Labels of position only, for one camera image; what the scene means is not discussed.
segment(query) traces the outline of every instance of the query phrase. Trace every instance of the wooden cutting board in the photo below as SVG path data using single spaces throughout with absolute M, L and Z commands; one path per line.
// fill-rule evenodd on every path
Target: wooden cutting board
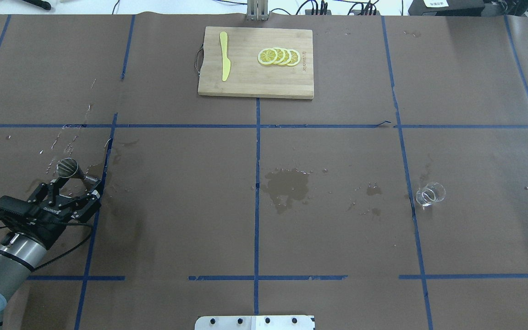
M 228 34 L 228 58 L 231 61 L 225 82 L 221 79 L 222 31 Z M 298 50 L 300 63 L 292 67 L 261 65 L 258 53 L 272 47 Z M 314 96 L 311 30 L 206 27 L 203 48 L 199 95 L 309 100 Z

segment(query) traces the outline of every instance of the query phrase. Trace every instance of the citrus slice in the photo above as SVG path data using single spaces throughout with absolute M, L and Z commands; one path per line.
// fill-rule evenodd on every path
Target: citrus slice
M 288 63 L 291 62 L 291 58 L 292 58 L 292 56 L 291 56 L 291 54 L 292 54 L 291 50 L 290 50 L 290 49 L 284 49 L 284 50 L 285 50 L 285 52 L 286 52 L 286 58 L 285 58 L 285 60 L 282 61 L 281 63 L 277 63 L 278 65 L 287 65 Z
M 287 63 L 287 66 L 295 66 L 299 64 L 300 62 L 300 53 L 297 52 L 294 49 L 288 49 L 289 53 L 291 53 L 291 62 Z
M 264 48 L 258 53 L 258 62 L 262 65 L 271 65 L 276 61 L 278 52 L 274 48 Z
M 274 64 L 284 62 L 285 59 L 289 56 L 287 54 L 286 48 L 274 47 L 274 50 L 276 50 L 276 52 L 278 53 L 278 56 L 276 57 Z

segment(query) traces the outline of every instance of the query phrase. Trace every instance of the lime slice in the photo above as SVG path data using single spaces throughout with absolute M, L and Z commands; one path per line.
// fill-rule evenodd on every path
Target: lime slice
M 276 50 L 276 52 L 278 53 L 278 56 L 276 57 L 274 64 L 284 62 L 288 56 L 286 48 L 274 47 L 274 50 Z
M 285 58 L 285 60 L 282 61 L 281 63 L 278 63 L 278 65 L 287 65 L 288 63 L 291 62 L 291 58 L 292 58 L 292 56 L 291 56 L 291 54 L 292 54 L 291 50 L 290 50 L 290 49 L 285 49 L 285 48 L 283 48 L 283 49 L 286 51 L 286 58 Z
M 258 53 L 258 62 L 262 65 L 271 65 L 276 61 L 278 52 L 273 48 L 264 48 Z
M 287 66 L 295 66 L 295 65 L 299 64 L 299 62 L 300 62 L 300 53 L 297 52 L 294 49 L 289 49 L 288 51 L 289 51 L 289 53 L 291 53 L 291 61 L 289 63 L 287 63 L 286 65 Z

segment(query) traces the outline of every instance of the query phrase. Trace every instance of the shot glass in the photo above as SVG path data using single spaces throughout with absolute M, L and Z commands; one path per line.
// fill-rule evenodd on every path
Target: shot glass
M 446 189 L 438 182 L 429 182 L 415 194 L 415 200 L 423 207 L 438 203 L 445 198 Z

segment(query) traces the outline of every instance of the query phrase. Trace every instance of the knife blade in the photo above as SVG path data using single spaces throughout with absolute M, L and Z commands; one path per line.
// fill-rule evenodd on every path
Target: knife blade
M 221 80 L 227 81 L 229 77 L 229 71 L 231 70 L 231 61 L 227 57 L 227 43 L 228 43 L 227 32 L 222 31 L 220 33 L 220 43 L 221 43 L 221 58 L 222 58 Z

